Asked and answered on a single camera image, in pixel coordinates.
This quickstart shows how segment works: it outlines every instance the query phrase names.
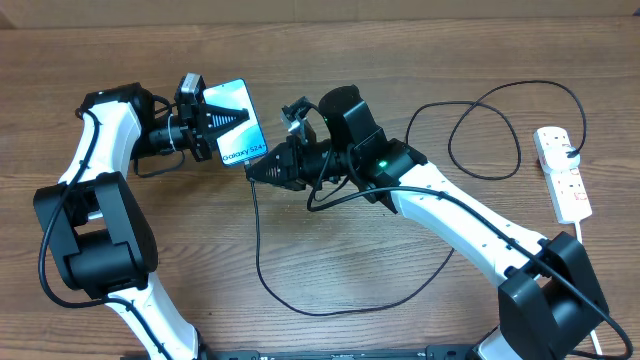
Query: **wood grain surface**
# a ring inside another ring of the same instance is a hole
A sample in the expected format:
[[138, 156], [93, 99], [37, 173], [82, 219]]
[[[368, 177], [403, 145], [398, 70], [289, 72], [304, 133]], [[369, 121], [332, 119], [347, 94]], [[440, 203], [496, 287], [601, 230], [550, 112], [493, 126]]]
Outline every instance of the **wood grain surface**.
[[[426, 102], [473, 100], [522, 79], [571, 87], [589, 116], [581, 169], [594, 214], [583, 224], [585, 245], [613, 316], [640, 343], [637, 18], [3, 31], [0, 49], [2, 359], [114, 359], [143, 351], [111, 310], [67, 310], [45, 297], [36, 274], [42, 231], [32, 198], [68, 167], [82, 132], [73, 110], [86, 93], [139, 81], [173, 97], [190, 71], [209, 85], [244, 78], [272, 148], [286, 136], [278, 117], [282, 105], [303, 95], [318, 101], [341, 85], [358, 85], [378, 124], [398, 138]], [[544, 85], [503, 90], [487, 103], [507, 114], [520, 135], [523, 164], [513, 178], [477, 180], [452, 165], [446, 144], [461, 107], [423, 113], [411, 144], [510, 220], [550, 237], [571, 232], [556, 223], [532, 134], [557, 125], [577, 143], [575, 103]], [[326, 137], [319, 119], [312, 122], [319, 138]], [[461, 126], [453, 146], [463, 164], [483, 174], [507, 173], [515, 163], [504, 123], [482, 109]], [[141, 167], [172, 161], [143, 160]], [[188, 159], [181, 171], [161, 177], [130, 174], [129, 184], [155, 233], [165, 288], [216, 350], [420, 348], [475, 342], [498, 322], [495, 289], [459, 254], [396, 309], [323, 319], [294, 314], [258, 282], [253, 207], [241, 168]], [[264, 276], [302, 309], [398, 300], [449, 251], [434, 234], [380, 204], [359, 199], [311, 214], [306, 196], [258, 186]], [[61, 296], [85, 298], [62, 285], [51, 259], [47, 269]], [[605, 351], [622, 352], [611, 330], [598, 330]]]
[[632, 16], [639, 6], [638, 0], [0, 0], [0, 17], [12, 28], [44, 29]]

